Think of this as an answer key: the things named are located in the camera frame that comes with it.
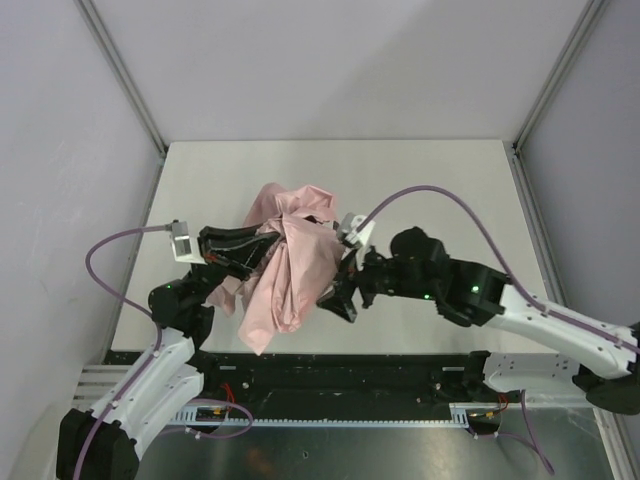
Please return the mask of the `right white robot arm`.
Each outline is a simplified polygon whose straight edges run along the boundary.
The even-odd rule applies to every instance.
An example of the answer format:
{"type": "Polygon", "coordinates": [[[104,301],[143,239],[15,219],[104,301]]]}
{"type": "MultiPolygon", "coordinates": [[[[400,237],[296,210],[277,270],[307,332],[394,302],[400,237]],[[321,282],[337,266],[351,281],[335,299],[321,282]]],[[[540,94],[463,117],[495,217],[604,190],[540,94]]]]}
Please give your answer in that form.
{"type": "Polygon", "coordinates": [[[611,413],[639,412],[639,327],[595,320],[531,294],[509,275],[453,259],[443,243],[418,227],[395,235],[389,257],[353,243],[317,305],[354,322],[355,294],[364,308],[379,295],[424,300],[463,327],[487,327],[549,348],[523,358],[484,353],[481,381],[493,391],[582,393],[611,413]]]}

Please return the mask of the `pink folding umbrella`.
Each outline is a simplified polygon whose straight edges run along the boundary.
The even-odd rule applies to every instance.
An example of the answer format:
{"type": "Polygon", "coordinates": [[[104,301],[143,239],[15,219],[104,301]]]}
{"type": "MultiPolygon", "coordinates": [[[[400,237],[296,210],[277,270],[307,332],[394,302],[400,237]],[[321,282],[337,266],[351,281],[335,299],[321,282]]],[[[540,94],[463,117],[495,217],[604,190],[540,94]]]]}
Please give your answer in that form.
{"type": "Polygon", "coordinates": [[[336,221],[334,195],[315,186],[269,183],[255,198],[244,224],[279,239],[247,280],[229,277],[207,298],[228,316],[242,301],[238,337],[255,354],[277,334],[298,330],[330,286],[344,253],[336,221]]]}

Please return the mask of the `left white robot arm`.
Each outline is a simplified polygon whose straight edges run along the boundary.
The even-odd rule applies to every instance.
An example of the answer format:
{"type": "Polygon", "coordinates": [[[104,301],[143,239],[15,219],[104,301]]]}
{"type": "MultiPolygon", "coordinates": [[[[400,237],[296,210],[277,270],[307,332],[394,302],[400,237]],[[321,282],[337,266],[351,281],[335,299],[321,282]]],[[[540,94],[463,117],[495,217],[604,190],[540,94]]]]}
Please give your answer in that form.
{"type": "Polygon", "coordinates": [[[209,295],[227,278],[241,281],[257,269],[279,239],[257,226],[204,228],[190,236],[186,223],[138,228],[166,232],[187,274],[154,288],[147,306],[123,302],[146,315],[155,336],[126,374],[88,410],[72,408],[59,427],[59,479],[133,479],[147,449],[167,423],[203,391],[205,375],[191,360],[211,333],[209,295]]]}

